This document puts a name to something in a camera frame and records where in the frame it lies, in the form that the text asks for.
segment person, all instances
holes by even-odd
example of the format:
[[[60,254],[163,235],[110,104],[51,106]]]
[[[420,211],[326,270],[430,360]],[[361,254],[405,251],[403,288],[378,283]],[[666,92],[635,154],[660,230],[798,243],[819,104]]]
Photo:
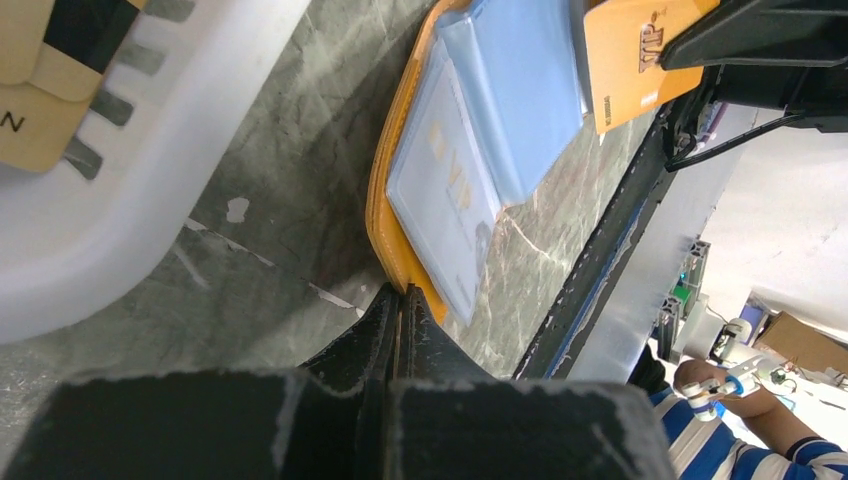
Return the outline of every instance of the person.
[[[710,378],[724,383],[726,377],[715,365],[689,360],[678,366],[674,388]],[[720,418],[696,419],[689,403],[665,381],[665,368],[647,347],[628,383],[648,394],[668,435],[672,466],[682,479],[848,478],[848,453],[816,435],[765,388],[744,398],[727,396],[721,403],[768,449],[738,440]]]

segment white wall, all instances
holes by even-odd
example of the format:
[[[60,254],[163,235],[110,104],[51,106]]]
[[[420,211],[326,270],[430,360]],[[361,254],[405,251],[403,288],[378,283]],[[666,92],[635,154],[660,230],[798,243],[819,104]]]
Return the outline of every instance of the white wall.
[[[703,239],[719,313],[737,316],[753,291],[848,339],[848,134],[783,128],[751,142]]]

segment orange card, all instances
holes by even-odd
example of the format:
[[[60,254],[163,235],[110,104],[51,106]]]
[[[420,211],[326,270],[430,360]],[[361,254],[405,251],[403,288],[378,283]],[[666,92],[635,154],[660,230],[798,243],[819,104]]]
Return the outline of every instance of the orange card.
[[[595,128],[604,133],[679,97],[703,67],[665,71],[663,48],[719,0],[607,0],[586,14]]]

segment white container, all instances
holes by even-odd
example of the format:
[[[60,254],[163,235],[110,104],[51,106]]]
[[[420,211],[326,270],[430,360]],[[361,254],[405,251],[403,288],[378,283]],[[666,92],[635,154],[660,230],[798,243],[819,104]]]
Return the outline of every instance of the white container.
[[[103,158],[34,175],[0,165],[0,343],[73,324],[164,257],[308,0],[197,0],[182,23],[140,15],[129,38],[163,52],[148,76],[115,64],[117,127],[89,112],[77,137]]]

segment gray marble surface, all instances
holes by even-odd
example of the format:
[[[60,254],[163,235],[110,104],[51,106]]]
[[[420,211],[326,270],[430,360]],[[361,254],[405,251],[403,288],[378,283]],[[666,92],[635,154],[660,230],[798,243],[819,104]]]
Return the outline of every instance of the gray marble surface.
[[[148,8],[180,17],[190,3]],[[150,277],[74,326],[0,346],[0,468],[70,374],[293,366],[357,319],[385,281],[363,219],[371,162],[432,3],[313,0],[191,213],[192,229]],[[154,70],[161,62],[121,55]],[[601,144],[587,120],[533,199],[499,219],[471,326],[445,325],[491,373],[515,368],[649,121]]]

